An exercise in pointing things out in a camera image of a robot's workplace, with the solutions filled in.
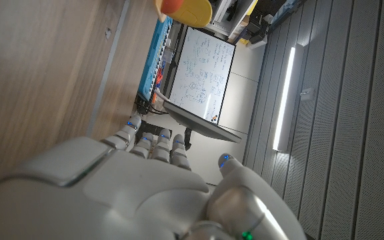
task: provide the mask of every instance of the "whiteboard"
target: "whiteboard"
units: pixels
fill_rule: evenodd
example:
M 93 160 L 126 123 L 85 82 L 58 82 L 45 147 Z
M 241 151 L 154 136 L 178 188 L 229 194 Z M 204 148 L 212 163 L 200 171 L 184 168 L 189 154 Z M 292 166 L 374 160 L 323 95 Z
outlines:
M 218 123 L 235 46 L 187 28 L 170 101 Z

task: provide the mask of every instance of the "white robotic hand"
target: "white robotic hand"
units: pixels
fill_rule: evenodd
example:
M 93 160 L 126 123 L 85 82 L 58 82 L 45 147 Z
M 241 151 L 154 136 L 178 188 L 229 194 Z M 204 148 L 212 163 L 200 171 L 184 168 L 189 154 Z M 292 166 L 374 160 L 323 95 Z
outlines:
M 305 239 L 276 192 L 229 154 L 210 194 L 181 135 L 170 151 L 167 129 L 155 146 L 145 133 L 126 152 L 140 124 L 134 116 L 100 142 L 72 139 L 4 176 L 0 239 Z

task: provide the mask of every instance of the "wooden surface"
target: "wooden surface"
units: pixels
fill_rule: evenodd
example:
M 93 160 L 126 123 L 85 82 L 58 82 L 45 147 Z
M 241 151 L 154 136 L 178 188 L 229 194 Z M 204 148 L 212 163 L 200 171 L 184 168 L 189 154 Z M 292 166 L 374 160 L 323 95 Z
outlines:
M 56 143 L 86 135 L 123 4 L 0 0 L 0 176 Z M 113 134 L 130 116 L 156 20 L 152 0 L 130 2 L 95 139 Z

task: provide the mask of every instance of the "green led light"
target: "green led light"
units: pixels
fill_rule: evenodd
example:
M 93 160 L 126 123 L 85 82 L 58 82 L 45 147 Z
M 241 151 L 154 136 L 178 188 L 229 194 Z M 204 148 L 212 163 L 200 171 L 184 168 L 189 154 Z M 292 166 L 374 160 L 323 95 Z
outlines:
M 243 232 L 243 239 L 244 240 L 253 240 L 253 236 L 250 232 Z

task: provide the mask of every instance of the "yellow object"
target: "yellow object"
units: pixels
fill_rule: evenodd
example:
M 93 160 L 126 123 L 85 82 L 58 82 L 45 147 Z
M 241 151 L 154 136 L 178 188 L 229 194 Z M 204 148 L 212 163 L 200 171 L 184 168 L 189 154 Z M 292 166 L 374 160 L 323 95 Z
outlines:
M 245 40 L 245 39 L 240 39 L 239 40 L 242 44 L 247 44 L 248 42 L 250 42 L 250 40 Z
M 160 22 L 164 22 L 166 15 L 161 12 L 163 0 L 155 0 Z M 191 27 L 205 27 L 211 20 L 213 10 L 208 0 L 184 0 L 179 10 L 168 16 L 180 23 Z
M 254 0 L 253 4 L 251 4 L 250 10 L 248 10 L 247 15 L 250 16 L 256 6 L 258 0 Z

